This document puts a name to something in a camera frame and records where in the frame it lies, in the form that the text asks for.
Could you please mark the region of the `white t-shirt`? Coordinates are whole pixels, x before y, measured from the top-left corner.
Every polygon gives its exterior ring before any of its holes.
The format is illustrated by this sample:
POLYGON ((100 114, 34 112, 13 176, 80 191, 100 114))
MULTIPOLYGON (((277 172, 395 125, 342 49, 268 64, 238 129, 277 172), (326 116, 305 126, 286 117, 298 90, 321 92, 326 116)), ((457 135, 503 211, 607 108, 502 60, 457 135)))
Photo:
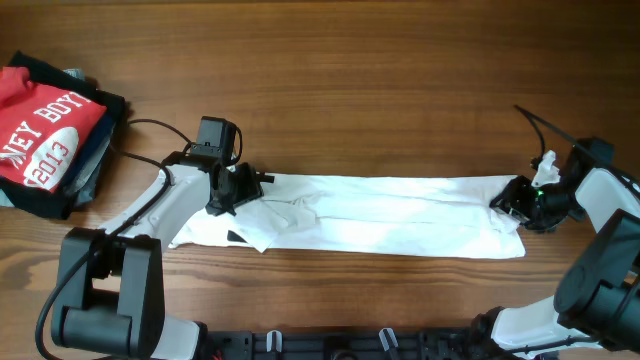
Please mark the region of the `white t-shirt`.
POLYGON ((233 215, 197 212, 171 245, 518 258, 518 221, 489 206, 511 179, 278 174, 233 215))

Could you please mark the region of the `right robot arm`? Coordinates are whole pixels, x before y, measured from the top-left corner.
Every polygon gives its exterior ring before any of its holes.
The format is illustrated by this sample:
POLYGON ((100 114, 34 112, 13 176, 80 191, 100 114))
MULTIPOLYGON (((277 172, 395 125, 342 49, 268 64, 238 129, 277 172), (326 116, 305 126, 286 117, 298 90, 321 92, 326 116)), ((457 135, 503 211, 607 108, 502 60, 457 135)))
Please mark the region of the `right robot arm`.
POLYGON ((468 359, 536 359, 572 347, 639 350, 639 192, 611 165, 614 148, 598 138, 572 143, 558 182, 537 187, 523 176, 491 203, 529 230, 588 218, 594 240, 554 296, 519 308, 497 307, 474 319, 460 352, 468 359))

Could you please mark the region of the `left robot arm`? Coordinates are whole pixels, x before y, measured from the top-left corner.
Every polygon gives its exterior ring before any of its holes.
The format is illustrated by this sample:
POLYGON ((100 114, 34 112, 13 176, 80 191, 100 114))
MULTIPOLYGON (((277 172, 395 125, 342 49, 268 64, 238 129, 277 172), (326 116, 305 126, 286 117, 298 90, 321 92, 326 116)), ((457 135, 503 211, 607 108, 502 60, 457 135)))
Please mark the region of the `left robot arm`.
POLYGON ((55 345, 102 359, 205 358, 206 325, 165 310, 163 254, 198 211, 235 215, 262 197, 270 178, 241 162, 242 150, 237 125, 204 116, 196 140, 159 162, 156 180, 123 213, 67 233, 56 286, 36 324, 41 356, 52 356, 49 330, 55 345))

